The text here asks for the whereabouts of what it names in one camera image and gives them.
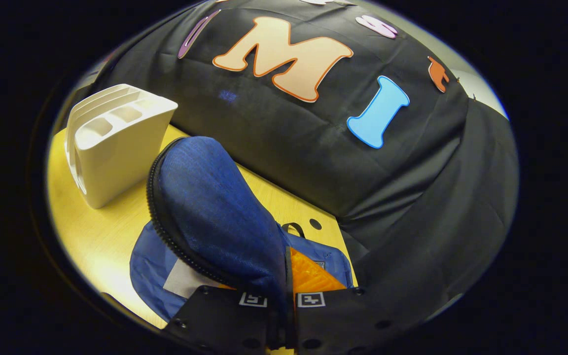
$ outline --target white label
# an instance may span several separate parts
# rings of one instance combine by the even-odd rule
[[[183,260],[177,259],[164,283],[164,290],[189,298],[201,285],[218,287],[219,283],[199,274]]]

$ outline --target orange object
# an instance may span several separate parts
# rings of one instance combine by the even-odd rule
[[[329,272],[322,269],[301,252],[291,248],[291,268],[293,269],[293,293],[343,290],[342,285]]]
[[[433,83],[438,90],[440,90],[441,92],[446,92],[446,87],[444,87],[444,84],[442,84],[442,79],[444,79],[448,83],[448,75],[446,75],[446,70],[444,70],[444,67],[442,67],[440,63],[435,61],[435,59],[428,57],[428,60],[431,61],[431,65],[428,66],[428,74],[431,77],[431,80],[433,80]]]
[[[275,87],[307,103],[319,98],[317,88],[341,58],[350,58],[354,52],[326,36],[290,43],[291,24],[280,18],[259,16],[254,27],[225,54],[216,56],[212,64],[231,71],[243,71],[249,65],[246,57],[255,48],[254,76],[269,72],[292,62],[281,74],[273,75]]]

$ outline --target black zipper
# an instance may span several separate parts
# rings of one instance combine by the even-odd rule
[[[153,222],[153,227],[155,227],[155,232],[162,238],[168,248],[187,265],[196,270],[196,272],[223,285],[239,288],[243,286],[244,283],[237,277],[217,270],[209,261],[203,259],[203,257],[190,249],[180,229],[170,217],[170,211],[167,211],[167,207],[162,201],[162,198],[160,198],[160,187],[156,183],[160,171],[159,167],[163,164],[168,150],[178,143],[179,140],[184,138],[185,137],[180,137],[169,143],[155,158],[150,168],[148,181],[146,183],[146,199],[148,200],[148,210]]]

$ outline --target blue letter i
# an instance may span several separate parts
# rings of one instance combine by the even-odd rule
[[[363,143],[372,148],[383,146],[383,133],[398,110],[409,106],[409,97],[387,76],[379,76],[381,88],[359,117],[347,121],[350,131]]]

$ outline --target orange letter m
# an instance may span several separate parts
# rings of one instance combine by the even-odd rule
[[[253,74],[264,76],[282,65],[293,62],[286,72],[273,76],[273,85],[307,103],[319,98],[317,87],[330,68],[354,52],[343,43],[328,37],[317,37],[290,44],[290,23],[279,18],[254,18],[253,29],[227,53],[214,58],[216,67],[242,71],[245,58],[255,48]]]

